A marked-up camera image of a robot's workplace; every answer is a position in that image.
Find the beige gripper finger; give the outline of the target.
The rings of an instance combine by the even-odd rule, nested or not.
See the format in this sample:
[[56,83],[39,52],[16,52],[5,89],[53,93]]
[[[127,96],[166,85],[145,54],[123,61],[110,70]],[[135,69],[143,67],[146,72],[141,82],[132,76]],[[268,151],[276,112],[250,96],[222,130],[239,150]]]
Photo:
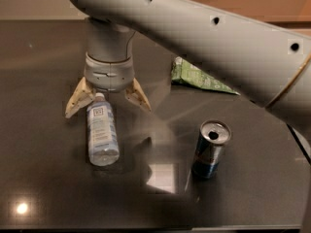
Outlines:
[[144,93],[141,85],[136,79],[134,79],[126,89],[125,89],[125,98],[132,103],[133,105],[139,107],[145,112],[150,112],[152,107],[150,102]]
[[86,78],[81,78],[66,105],[65,117],[72,117],[79,109],[92,103],[94,98],[95,88]]

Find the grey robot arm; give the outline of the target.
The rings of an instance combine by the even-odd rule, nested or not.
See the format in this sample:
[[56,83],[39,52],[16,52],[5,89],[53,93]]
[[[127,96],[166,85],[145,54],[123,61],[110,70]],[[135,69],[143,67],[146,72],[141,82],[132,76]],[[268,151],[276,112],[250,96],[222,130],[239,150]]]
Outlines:
[[70,0],[130,27],[311,138],[311,38],[191,0]]

